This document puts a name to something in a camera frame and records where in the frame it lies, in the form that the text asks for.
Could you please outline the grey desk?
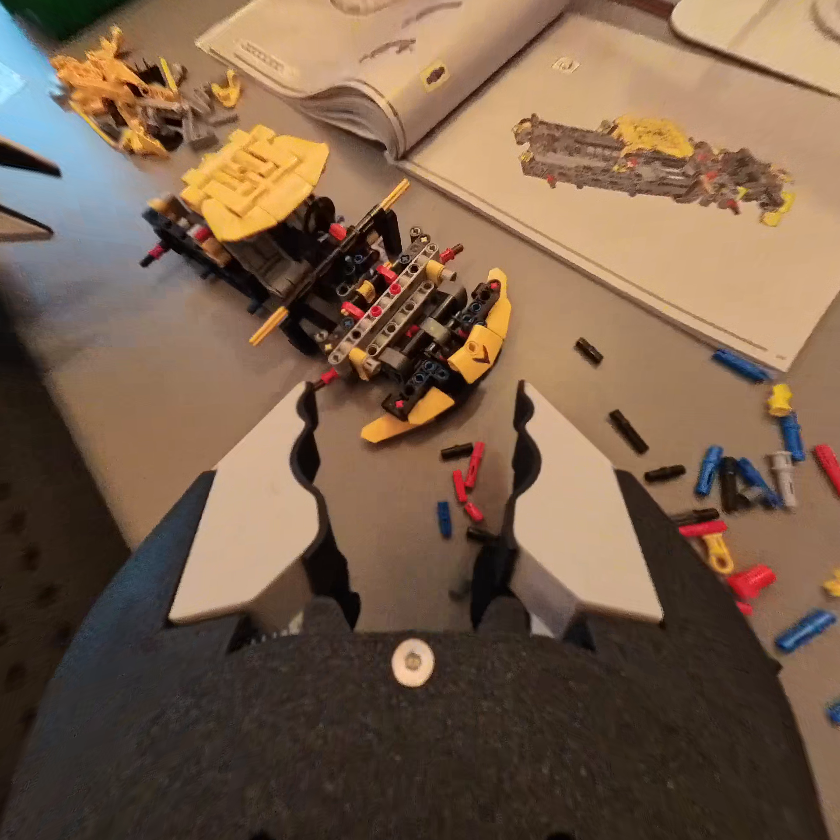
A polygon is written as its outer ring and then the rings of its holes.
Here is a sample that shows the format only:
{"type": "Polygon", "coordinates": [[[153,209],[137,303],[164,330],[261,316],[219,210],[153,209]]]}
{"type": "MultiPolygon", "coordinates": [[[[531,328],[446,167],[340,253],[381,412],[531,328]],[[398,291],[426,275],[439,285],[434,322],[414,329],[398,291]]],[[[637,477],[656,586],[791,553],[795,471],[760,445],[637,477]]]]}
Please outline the grey desk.
{"type": "MultiPolygon", "coordinates": [[[[2,110],[2,133],[58,163],[53,185],[10,175],[3,189],[35,200],[51,243],[3,258],[12,304],[35,295],[24,337],[46,362],[46,383],[125,538],[139,544],[199,474],[320,365],[273,342],[247,346],[254,319],[227,288],[176,263],[141,269],[145,199],[168,192],[188,155],[140,165],[95,140],[32,82],[2,110]]],[[[355,632],[269,639],[199,654],[202,635],[238,617],[164,627],[160,608],[127,594],[154,630],[132,629],[113,656],[100,700],[129,686],[156,690],[161,711],[120,724],[153,770],[175,782],[122,782],[96,804],[94,837],[164,836],[153,810],[185,814],[180,837],[271,838],[838,838],[838,730],[824,706],[838,694],[838,628],[792,656],[774,635],[820,605],[820,573],[838,561],[838,503],[805,467],[805,509],[789,521],[754,512],[734,523],[737,559],[768,561],[777,584],[755,614],[739,613],[660,509],[687,490],[647,499],[640,529],[663,545],[651,557],[665,623],[593,616],[595,650],[549,637],[473,631],[452,602],[476,549],[463,527],[434,524],[445,494],[437,451],[477,433],[489,445],[479,508],[499,526],[511,489],[517,384],[525,380],[632,476],[628,447],[606,413],[624,410],[657,462],[698,456],[703,444],[758,454],[757,394],[709,353],[573,269],[543,257],[423,185],[399,209],[467,246],[475,280],[499,266],[511,282],[512,335],[500,363],[457,417],[367,451],[358,428],[374,406],[364,387],[316,396],[327,501],[352,587],[355,632]]]]}

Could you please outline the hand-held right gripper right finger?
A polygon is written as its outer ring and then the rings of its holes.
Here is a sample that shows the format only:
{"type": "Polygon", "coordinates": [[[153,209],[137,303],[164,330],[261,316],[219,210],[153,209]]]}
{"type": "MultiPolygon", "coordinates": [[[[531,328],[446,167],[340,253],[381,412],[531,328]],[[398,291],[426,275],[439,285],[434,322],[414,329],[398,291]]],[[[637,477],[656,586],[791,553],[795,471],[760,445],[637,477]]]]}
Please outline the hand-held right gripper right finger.
{"type": "Polygon", "coordinates": [[[534,385],[518,383],[512,485],[498,535],[476,557],[474,628],[499,599],[556,639],[592,616],[665,617],[616,468],[534,385]]]}

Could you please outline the pile of loose brick parts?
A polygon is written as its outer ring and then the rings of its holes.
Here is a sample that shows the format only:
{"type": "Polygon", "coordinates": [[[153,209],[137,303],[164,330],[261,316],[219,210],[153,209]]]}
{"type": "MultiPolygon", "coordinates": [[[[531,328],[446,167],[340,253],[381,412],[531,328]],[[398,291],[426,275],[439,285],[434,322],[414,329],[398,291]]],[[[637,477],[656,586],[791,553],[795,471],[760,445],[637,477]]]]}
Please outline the pile of loose brick parts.
{"type": "Polygon", "coordinates": [[[167,158],[185,146],[212,149],[217,130],[238,120],[243,83],[231,69],[200,83],[173,60],[133,59],[114,26],[83,57],[49,58],[51,97],[122,154],[167,158]]]}

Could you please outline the white document stand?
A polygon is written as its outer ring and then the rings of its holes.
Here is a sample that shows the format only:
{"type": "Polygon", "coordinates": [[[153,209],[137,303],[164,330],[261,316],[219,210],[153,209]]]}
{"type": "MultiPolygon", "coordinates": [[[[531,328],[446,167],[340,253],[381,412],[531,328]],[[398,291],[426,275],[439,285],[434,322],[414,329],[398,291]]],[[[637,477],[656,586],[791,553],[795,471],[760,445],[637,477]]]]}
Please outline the white document stand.
{"type": "Polygon", "coordinates": [[[838,1],[681,1],[669,22],[690,43],[839,95],[838,1]]]}

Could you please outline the instruction booklet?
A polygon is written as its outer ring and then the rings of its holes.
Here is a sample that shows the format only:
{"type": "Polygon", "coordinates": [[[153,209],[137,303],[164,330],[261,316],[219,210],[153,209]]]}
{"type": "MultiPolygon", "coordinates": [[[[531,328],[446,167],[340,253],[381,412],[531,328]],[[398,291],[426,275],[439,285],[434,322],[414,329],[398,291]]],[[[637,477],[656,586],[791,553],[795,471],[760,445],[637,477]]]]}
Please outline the instruction booklet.
{"type": "Polygon", "coordinates": [[[196,47],[681,327],[788,371],[838,299],[838,94],[604,2],[248,2],[196,47]]]}

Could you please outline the black perforated pad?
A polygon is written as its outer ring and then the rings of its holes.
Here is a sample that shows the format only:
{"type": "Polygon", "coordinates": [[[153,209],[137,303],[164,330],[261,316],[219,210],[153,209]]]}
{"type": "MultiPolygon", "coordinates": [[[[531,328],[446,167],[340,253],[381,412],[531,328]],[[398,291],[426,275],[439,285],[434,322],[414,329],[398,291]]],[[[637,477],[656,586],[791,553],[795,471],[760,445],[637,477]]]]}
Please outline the black perforated pad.
{"type": "Polygon", "coordinates": [[[129,548],[42,374],[1,320],[2,774],[49,679],[129,548]]]}

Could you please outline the yellow black toy brick car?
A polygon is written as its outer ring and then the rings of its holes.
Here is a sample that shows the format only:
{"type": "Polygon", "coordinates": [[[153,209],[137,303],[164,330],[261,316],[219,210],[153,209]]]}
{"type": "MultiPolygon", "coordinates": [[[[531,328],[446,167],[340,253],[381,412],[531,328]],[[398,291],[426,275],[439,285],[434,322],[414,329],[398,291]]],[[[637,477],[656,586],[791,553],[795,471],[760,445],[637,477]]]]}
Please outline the yellow black toy brick car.
{"type": "Polygon", "coordinates": [[[402,180],[354,223],[316,193],[329,147],[266,126],[237,129],[182,176],[182,189],[149,201],[156,241],[149,268],[174,253],[205,278],[236,289],[266,319],[248,342],[280,332],[321,356],[336,378],[393,384],[381,415],[361,431],[377,445],[462,406],[498,362],[508,336],[508,278],[499,268],[472,290],[422,227],[403,239],[395,212],[402,180]]]}

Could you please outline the red axle connector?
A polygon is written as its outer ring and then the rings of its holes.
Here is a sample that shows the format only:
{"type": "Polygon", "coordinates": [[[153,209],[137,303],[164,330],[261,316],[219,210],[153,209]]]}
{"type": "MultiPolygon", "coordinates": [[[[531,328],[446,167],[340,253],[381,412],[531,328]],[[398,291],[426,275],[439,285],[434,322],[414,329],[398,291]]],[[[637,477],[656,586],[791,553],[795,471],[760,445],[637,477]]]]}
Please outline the red axle connector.
{"type": "Polygon", "coordinates": [[[726,578],[731,592],[742,602],[750,602],[777,582],[776,573],[764,563],[756,563],[726,578]]]}

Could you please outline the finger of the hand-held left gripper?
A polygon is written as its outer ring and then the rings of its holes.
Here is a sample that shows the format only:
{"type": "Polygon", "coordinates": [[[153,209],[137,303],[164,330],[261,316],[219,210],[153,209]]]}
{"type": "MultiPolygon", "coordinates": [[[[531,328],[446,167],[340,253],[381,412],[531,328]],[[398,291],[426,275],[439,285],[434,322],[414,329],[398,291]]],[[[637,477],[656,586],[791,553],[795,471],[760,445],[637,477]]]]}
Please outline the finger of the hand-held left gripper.
{"type": "Polygon", "coordinates": [[[0,139],[0,146],[1,168],[35,172],[59,179],[62,177],[61,169],[58,165],[41,154],[37,154],[29,148],[11,141],[4,136],[0,139]]]}
{"type": "Polygon", "coordinates": [[[48,225],[1,205],[1,244],[45,242],[54,235],[48,225]]]}

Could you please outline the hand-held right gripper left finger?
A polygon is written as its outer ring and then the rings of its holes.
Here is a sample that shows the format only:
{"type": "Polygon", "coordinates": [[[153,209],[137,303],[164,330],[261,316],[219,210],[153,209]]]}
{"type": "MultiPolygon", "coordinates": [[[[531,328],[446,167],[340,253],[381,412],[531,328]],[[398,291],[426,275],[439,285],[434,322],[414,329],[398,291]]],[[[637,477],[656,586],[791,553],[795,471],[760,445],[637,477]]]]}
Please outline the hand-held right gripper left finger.
{"type": "Polygon", "coordinates": [[[316,387],[302,382],[217,462],[171,624],[237,616],[251,637],[280,637],[326,599],[355,629],[361,597],[316,486],[318,425],[316,387]]]}

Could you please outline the grey axle connector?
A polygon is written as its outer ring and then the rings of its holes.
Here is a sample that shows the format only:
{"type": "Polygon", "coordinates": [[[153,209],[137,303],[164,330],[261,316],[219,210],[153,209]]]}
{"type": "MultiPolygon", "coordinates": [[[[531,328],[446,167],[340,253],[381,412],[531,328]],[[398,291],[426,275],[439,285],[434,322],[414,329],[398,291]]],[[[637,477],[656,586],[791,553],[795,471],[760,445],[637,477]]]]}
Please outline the grey axle connector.
{"type": "Polygon", "coordinates": [[[770,467],[775,477],[776,486],[782,504],[787,509],[798,507],[794,483],[794,461],[791,452],[778,450],[770,456],[770,467]]]}

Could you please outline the green box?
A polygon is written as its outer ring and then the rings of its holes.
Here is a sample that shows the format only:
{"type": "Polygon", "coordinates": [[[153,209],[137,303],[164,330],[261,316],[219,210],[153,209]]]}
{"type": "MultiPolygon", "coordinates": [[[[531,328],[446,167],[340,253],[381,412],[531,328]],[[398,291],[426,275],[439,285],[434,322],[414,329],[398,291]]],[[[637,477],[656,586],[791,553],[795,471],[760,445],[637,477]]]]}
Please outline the green box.
{"type": "Polygon", "coordinates": [[[2,6],[11,15],[32,25],[40,34],[63,41],[77,35],[126,3],[126,1],[2,1],[2,6]]]}

